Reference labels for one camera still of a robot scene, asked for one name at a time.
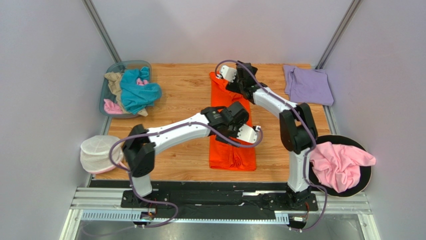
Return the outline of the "orange t shirt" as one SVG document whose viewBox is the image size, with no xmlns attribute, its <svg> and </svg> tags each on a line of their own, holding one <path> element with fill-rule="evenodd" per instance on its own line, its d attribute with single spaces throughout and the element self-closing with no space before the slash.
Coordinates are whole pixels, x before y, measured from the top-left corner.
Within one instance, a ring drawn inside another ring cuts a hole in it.
<svg viewBox="0 0 426 240">
<path fill-rule="evenodd" d="M 227 81 L 220 79 L 212 71 L 209 73 L 211 80 L 211 106 L 228 107 L 234 102 L 239 102 L 251 113 L 250 102 L 240 94 L 226 90 Z M 256 152 L 254 148 L 237 148 L 219 142 L 214 136 L 209 140 L 209 167 L 212 169 L 229 171 L 255 171 L 257 168 Z"/>
</svg>

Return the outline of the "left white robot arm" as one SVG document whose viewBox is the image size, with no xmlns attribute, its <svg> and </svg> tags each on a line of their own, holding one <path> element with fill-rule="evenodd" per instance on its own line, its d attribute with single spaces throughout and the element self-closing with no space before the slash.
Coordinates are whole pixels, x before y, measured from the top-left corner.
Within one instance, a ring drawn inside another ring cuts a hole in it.
<svg viewBox="0 0 426 240">
<path fill-rule="evenodd" d="M 122 140 L 122 152 L 128 163 L 130 186 L 137 199 L 148 202 L 152 193 L 150 174 L 155 158 L 176 145 L 207 137 L 235 147 L 253 147 L 259 134 L 248 125 L 249 113 L 239 102 L 230 106 L 210 106 L 199 113 L 161 127 L 136 125 Z"/>
</svg>

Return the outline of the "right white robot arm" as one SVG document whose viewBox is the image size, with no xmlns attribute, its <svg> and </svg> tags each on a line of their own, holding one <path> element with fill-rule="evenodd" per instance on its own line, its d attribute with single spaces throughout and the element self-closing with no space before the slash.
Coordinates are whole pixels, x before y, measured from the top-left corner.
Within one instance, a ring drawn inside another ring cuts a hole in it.
<svg viewBox="0 0 426 240">
<path fill-rule="evenodd" d="M 307 103 L 294 103 L 276 94 L 256 78 L 257 68 L 250 63 L 235 62 L 235 67 L 222 65 L 219 76 L 228 83 L 226 89 L 240 94 L 262 107 L 279 120 L 280 140 L 289 155 L 289 177 L 284 202 L 291 209 L 305 205 L 311 194 L 307 179 L 308 158 L 316 146 L 318 131 Z"/>
</svg>

